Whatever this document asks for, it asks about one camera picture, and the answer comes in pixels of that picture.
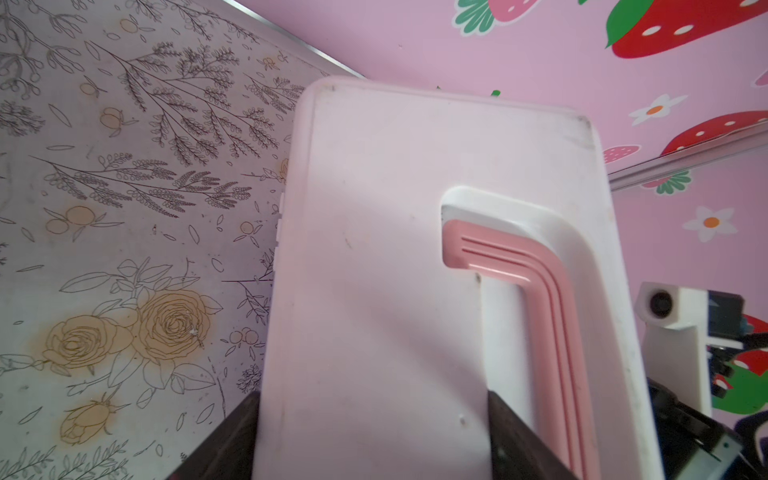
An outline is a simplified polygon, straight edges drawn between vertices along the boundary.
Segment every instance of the pink strawberry wallpaper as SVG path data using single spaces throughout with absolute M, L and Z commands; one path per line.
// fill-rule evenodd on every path
M 768 0 L 240 1 L 373 80 L 575 108 L 609 172 L 768 118 Z
M 768 147 L 620 190 L 614 208 L 632 297 L 643 281 L 738 293 L 744 319 L 768 332 Z M 642 336 L 644 324 L 637 324 Z M 768 403 L 768 352 L 737 356 L 714 417 L 733 426 Z

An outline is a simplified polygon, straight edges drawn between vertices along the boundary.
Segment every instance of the floral wallpaper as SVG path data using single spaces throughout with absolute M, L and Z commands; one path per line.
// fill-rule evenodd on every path
M 766 160 L 763 147 L 614 193 L 633 297 L 644 281 L 737 293 L 745 331 L 768 332 Z M 742 353 L 730 366 L 731 377 L 716 377 L 727 394 L 712 401 L 714 418 L 733 427 L 768 402 L 768 352 Z
M 241 3 L 372 80 L 573 108 L 609 173 L 768 121 L 766 0 Z
M 341 71 L 220 10 L 0 0 L 0 478 L 165 478 L 260 388 L 293 111 Z

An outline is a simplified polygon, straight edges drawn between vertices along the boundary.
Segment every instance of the white flower with orange center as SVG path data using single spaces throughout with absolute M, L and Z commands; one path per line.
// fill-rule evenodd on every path
M 717 212 L 706 207 L 696 209 L 696 219 L 683 223 L 685 230 L 696 230 L 699 232 L 699 241 L 708 242 L 716 234 L 732 234 L 738 230 L 729 221 L 733 216 L 733 208 L 723 208 Z
M 667 94 L 661 95 L 654 100 L 654 103 L 650 104 L 650 107 L 643 107 L 629 114 L 630 117 L 634 118 L 632 126 L 639 125 L 649 118 L 666 117 L 672 111 L 672 105 L 677 105 L 686 98 L 688 98 L 688 95 L 681 95 L 675 98 L 670 98 Z

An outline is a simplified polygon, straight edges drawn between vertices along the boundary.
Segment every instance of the pink plastic panel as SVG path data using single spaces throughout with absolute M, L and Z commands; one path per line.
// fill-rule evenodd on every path
M 576 476 L 599 479 L 574 291 L 560 259 L 530 238 L 451 220 L 443 227 L 443 260 L 522 287 L 533 345 L 538 434 Z

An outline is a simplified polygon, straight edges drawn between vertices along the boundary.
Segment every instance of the black camera lens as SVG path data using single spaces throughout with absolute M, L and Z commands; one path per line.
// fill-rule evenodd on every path
M 661 290 L 650 298 L 650 311 L 659 318 L 667 318 L 672 313 L 672 296 Z

